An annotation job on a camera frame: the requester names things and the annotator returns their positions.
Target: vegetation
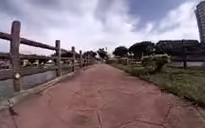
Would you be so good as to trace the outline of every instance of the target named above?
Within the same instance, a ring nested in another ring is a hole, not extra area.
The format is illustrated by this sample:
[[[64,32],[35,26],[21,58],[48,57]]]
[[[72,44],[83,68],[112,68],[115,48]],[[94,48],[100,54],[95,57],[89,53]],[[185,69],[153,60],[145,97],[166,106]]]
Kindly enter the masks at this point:
[[[160,72],[162,67],[170,61],[167,54],[144,56],[142,58],[142,66],[150,69],[150,73]]]
[[[96,58],[96,55],[97,55],[97,53],[94,51],[86,51],[83,53],[83,57],[90,56],[90,57]]]
[[[151,55],[154,52],[155,44],[150,41],[135,43],[129,48],[129,53],[135,58],[141,58],[143,55]]]
[[[125,46],[119,46],[115,48],[113,54],[118,57],[126,57],[128,55],[128,48]]]
[[[158,85],[162,90],[174,93],[182,98],[205,107],[205,70],[201,68],[173,68],[165,66],[156,74],[140,65],[124,66],[113,64],[133,76],[140,77]]]
[[[107,52],[104,50],[104,48],[100,48],[98,51],[97,51],[98,55],[100,56],[100,58],[102,59],[107,59],[108,58],[108,54]]]

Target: cloud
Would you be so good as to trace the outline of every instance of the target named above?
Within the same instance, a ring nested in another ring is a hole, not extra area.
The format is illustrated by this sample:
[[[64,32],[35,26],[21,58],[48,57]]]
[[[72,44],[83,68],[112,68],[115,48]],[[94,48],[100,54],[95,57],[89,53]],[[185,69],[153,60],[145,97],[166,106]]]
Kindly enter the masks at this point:
[[[21,36],[54,45],[60,39],[62,47],[77,50],[97,50],[116,46],[130,46],[142,40],[198,39],[194,15],[197,2],[185,0],[170,10],[160,21],[146,23],[136,29],[141,17],[129,15],[127,0],[0,0],[0,31],[10,32],[11,22],[22,23]],[[0,42],[0,51],[8,46]],[[25,53],[51,53],[21,47]]]

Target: stone border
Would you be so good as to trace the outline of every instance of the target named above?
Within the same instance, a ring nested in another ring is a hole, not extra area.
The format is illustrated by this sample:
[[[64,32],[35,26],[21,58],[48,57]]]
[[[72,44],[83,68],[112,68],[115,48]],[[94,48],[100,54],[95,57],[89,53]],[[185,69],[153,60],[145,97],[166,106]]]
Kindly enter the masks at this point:
[[[57,77],[57,78],[55,78],[55,79],[53,79],[53,80],[51,80],[49,82],[46,82],[44,84],[39,85],[38,87],[35,87],[35,88],[32,88],[32,89],[28,89],[28,90],[23,90],[21,92],[15,93],[13,97],[8,98],[8,100],[12,104],[9,104],[8,100],[0,101],[0,111],[3,110],[3,109],[7,109],[11,105],[13,106],[13,105],[19,103],[20,101],[24,100],[28,96],[31,96],[33,94],[42,92],[42,91],[44,91],[46,89],[49,89],[49,88],[53,88],[54,85],[56,83],[58,83],[60,80],[64,80],[64,79],[68,80],[71,77],[74,77],[74,76],[78,75],[79,72],[81,72],[82,70],[86,70],[88,68],[89,67],[84,67],[82,69],[79,69],[78,71],[71,72],[71,73],[68,73],[68,74],[64,74],[64,75],[62,75],[60,77]]]

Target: fence post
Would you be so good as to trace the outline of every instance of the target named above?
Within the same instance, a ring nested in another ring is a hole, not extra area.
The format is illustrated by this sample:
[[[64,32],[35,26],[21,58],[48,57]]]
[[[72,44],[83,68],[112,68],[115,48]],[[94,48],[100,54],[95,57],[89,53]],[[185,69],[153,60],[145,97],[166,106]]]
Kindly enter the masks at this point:
[[[20,86],[20,57],[19,57],[19,47],[20,47],[20,22],[13,21],[11,28],[11,40],[10,40],[10,56],[11,65],[13,70],[13,87],[14,91],[19,92],[21,90]]]
[[[83,67],[83,56],[82,56],[82,51],[79,51],[79,55],[80,55],[80,68]]]
[[[72,71],[75,71],[75,60],[76,60],[76,54],[75,54],[75,47],[72,46]]]
[[[182,60],[183,60],[183,65],[184,69],[187,68],[187,55],[186,55],[186,47],[184,46],[184,40],[182,40]]]
[[[55,41],[55,46],[56,46],[56,66],[58,69],[56,70],[56,75],[61,76],[61,43],[60,40]]]

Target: reddish pavement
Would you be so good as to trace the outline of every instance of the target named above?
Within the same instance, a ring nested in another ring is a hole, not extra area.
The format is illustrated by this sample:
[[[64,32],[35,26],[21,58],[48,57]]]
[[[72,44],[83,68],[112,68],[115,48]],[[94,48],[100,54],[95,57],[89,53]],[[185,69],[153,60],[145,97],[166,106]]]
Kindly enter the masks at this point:
[[[205,110],[104,64],[14,109],[14,120],[0,112],[2,128],[205,128]]]

